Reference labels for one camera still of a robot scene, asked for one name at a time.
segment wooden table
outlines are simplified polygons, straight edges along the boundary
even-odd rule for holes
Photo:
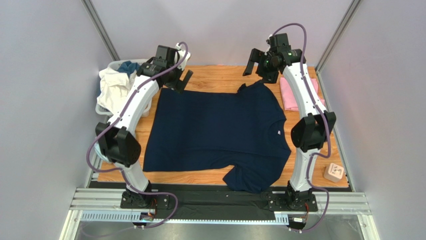
[[[187,70],[194,72],[190,79],[186,90],[208,92],[208,93],[236,93],[238,88],[246,83],[251,85],[258,81],[260,78],[255,74],[256,69],[250,76],[242,77],[245,66],[223,66],[223,65],[199,65],[187,66]],[[317,78],[315,69],[308,68],[309,76]],[[280,85],[266,84],[266,86],[273,92],[278,99],[281,107],[283,102],[281,100]],[[152,99],[152,107],[149,111],[148,117],[142,117],[136,127],[136,139],[142,147],[142,152],[139,157],[140,165],[143,166],[145,148],[150,136],[151,128],[153,127],[154,116],[157,109],[159,93]],[[292,127],[299,121],[299,112],[284,111],[287,121],[284,124],[285,139],[292,151],[281,177],[273,184],[274,186],[287,186],[287,181],[290,180],[293,169],[295,166],[296,148],[293,146],[290,132]],[[327,151],[327,143],[324,144],[322,152]],[[324,159],[319,157],[316,160],[316,165],[313,172],[313,184],[322,187],[348,187],[346,178],[343,177],[339,182],[332,182],[323,177],[326,167],[330,163],[335,163],[342,166],[342,161],[336,145],[334,135],[331,135],[331,157]],[[114,165],[104,162],[101,169],[111,169]],[[145,172],[145,176],[152,183],[167,183],[167,184],[208,184],[208,185],[225,185],[222,178],[233,168],[228,166],[222,169],[202,170],[202,171],[181,171],[181,172]],[[98,176],[99,182],[124,182],[119,171],[100,173]]]

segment dark blue shirt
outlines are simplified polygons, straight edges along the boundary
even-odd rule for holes
[[[145,172],[234,168],[223,178],[235,191],[260,193],[278,180],[290,156],[286,117],[263,83],[237,93],[163,88],[146,146]]]

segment white plastic basket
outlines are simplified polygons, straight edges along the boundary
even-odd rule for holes
[[[142,65],[142,63],[145,63],[146,61],[148,61],[148,59],[131,59],[131,60],[120,60],[120,61],[113,61],[110,62],[108,64],[108,67],[117,71],[119,69],[119,67],[124,63],[130,61],[132,63],[138,63],[139,65]],[[148,107],[145,109],[145,111],[143,111],[142,117],[147,117],[148,114],[150,113],[150,109],[151,109],[151,103],[152,101],[149,101]],[[97,114],[99,115],[106,115],[109,117],[113,116],[113,113],[108,111],[108,109],[102,107],[101,105],[96,103],[96,108],[94,109],[96,111]]]

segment white cloth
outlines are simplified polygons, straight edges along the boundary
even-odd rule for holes
[[[99,72],[99,77],[100,95],[97,97],[97,103],[116,114],[122,109],[126,97],[132,89],[136,71],[128,77],[127,73],[108,67]]]

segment folded pink towel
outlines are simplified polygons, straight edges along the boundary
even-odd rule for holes
[[[316,78],[311,78],[313,88],[315,89],[315,92],[318,93],[318,82]],[[284,110],[290,110],[290,111],[299,111],[298,104],[295,99],[295,95],[293,94],[292,88],[290,87],[289,83],[284,77],[281,77],[279,79],[279,88],[281,89],[281,99],[282,104],[284,104]],[[321,103],[323,105],[326,104],[326,101],[324,99],[321,100]]]

